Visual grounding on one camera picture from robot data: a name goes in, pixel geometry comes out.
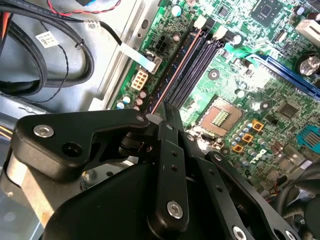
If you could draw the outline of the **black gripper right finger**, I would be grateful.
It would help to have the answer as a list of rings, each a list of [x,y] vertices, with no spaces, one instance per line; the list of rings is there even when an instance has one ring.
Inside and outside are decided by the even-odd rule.
[[[203,154],[195,139],[183,130],[179,110],[172,108],[178,135],[205,188],[222,230],[221,240],[298,240],[292,227],[224,157]]]

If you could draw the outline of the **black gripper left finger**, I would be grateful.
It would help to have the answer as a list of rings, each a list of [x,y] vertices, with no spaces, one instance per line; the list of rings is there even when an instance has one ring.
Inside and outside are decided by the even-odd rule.
[[[134,109],[29,115],[14,128],[6,176],[45,228],[58,208],[138,164],[184,164],[173,113],[150,122]]]

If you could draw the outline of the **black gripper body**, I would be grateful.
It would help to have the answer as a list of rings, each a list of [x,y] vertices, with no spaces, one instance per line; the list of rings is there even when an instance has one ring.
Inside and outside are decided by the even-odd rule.
[[[182,163],[142,163],[67,200],[45,240],[232,240],[202,182]]]

